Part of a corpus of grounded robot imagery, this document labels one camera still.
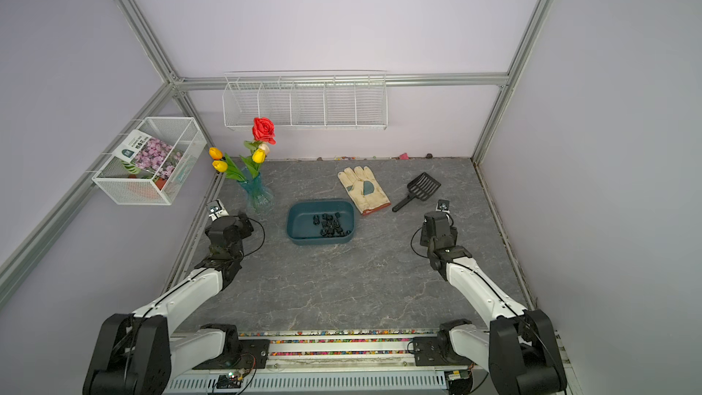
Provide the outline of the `teal plastic storage box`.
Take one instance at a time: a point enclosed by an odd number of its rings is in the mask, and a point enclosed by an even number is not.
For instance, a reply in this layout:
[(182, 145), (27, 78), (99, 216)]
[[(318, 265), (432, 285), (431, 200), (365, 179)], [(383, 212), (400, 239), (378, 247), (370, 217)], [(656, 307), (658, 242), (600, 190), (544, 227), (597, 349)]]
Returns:
[(345, 199), (316, 199), (290, 207), (286, 234), (298, 246), (345, 244), (356, 231), (358, 212)]

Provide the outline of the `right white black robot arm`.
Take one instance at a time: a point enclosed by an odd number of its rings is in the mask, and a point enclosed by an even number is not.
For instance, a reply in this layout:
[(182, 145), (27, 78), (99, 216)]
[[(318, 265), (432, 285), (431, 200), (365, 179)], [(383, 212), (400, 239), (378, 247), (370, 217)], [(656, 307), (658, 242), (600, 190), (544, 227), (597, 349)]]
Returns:
[(449, 358), (467, 358), (485, 369), (499, 394), (557, 394), (568, 388), (553, 324), (503, 291), (457, 243), (443, 211), (424, 215), (420, 246), (431, 268), (467, 300), (487, 325), (458, 320), (443, 325), (438, 340)]

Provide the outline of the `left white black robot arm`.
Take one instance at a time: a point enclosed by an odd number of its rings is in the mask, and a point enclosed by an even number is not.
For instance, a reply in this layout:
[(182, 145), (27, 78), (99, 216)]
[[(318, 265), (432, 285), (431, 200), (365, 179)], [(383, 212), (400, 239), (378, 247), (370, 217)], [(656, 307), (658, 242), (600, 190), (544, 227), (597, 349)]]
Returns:
[(129, 314), (102, 324), (82, 391), (85, 394), (161, 394), (181, 374), (212, 360), (236, 363), (242, 354), (237, 327), (209, 324), (176, 330), (241, 270), (243, 241), (254, 232), (243, 212), (221, 215), (207, 228), (210, 255), (178, 285)]

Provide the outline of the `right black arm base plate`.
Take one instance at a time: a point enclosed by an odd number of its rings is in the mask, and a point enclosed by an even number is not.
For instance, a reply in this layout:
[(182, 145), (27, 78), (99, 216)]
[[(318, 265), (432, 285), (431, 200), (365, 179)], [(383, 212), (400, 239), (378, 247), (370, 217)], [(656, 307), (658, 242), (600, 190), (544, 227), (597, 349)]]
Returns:
[(444, 339), (419, 336), (409, 342), (409, 353), (417, 367), (471, 366), (487, 367), (489, 343), (485, 338), (459, 333)]

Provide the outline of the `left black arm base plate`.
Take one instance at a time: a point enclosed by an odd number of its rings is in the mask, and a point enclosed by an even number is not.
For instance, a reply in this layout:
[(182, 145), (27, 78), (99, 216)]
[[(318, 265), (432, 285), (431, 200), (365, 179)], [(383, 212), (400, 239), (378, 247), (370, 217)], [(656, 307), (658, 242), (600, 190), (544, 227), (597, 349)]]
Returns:
[(254, 338), (240, 340), (234, 352), (225, 350), (217, 358), (206, 360), (195, 367), (195, 370), (223, 369), (265, 369), (269, 358), (270, 341)]

